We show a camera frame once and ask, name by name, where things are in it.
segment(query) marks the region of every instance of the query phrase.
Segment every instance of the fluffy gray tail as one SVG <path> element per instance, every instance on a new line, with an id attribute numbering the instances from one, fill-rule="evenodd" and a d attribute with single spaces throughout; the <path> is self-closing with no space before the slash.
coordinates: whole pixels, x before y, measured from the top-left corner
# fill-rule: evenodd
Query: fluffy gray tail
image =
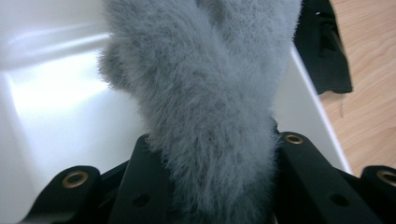
<path id="1" fill-rule="evenodd" d="M 100 72 L 135 97 L 185 223 L 262 223 L 276 136 L 270 106 L 300 0 L 105 0 Z"/>

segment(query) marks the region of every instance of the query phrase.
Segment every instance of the gray fluffy object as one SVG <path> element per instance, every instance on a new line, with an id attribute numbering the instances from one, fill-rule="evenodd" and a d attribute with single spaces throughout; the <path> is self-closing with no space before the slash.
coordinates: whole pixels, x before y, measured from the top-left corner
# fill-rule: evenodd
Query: gray fluffy object
<path id="1" fill-rule="evenodd" d="M 270 110 L 300 0 L 105 0 L 100 72 L 137 99 L 175 183 L 175 223 L 263 223 Z"/>

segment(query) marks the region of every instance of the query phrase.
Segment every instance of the white plastic tray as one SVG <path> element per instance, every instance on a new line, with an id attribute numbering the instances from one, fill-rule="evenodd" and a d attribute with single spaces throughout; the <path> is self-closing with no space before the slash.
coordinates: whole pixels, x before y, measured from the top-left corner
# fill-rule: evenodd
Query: white plastic tray
<path id="1" fill-rule="evenodd" d="M 96 0 L 0 2 L 0 223 L 20 221 L 63 169 L 127 161 L 145 133 L 136 103 L 97 72 L 108 38 Z M 349 172 L 295 48 L 277 93 L 278 129 L 304 134 Z"/>

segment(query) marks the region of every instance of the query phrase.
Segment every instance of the white surface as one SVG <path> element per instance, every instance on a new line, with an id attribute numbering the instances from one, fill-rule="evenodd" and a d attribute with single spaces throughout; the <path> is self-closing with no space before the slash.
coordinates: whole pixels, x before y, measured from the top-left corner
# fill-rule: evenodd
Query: white surface
<path id="1" fill-rule="evenodd" d="M 2 0 L 0 21 L 0 223 L 12 223 L 63 169 L 104 172 L 145 131 L 135 101 L 98 76 L 107 39 L 98 1 Z M 295 49 L 275 110 L 280 131 L 306 135 L 349 171 Z"/>

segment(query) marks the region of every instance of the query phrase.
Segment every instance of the gray fur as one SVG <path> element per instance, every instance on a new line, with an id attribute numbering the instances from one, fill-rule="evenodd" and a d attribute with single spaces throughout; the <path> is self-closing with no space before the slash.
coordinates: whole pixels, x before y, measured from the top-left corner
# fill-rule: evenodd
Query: gray fur
<path id="1" fill-rule="evenodd" d="M 100 72 L 138 100 L 180 223 L 263 223 L 300 0 L 105 0 Z"/>

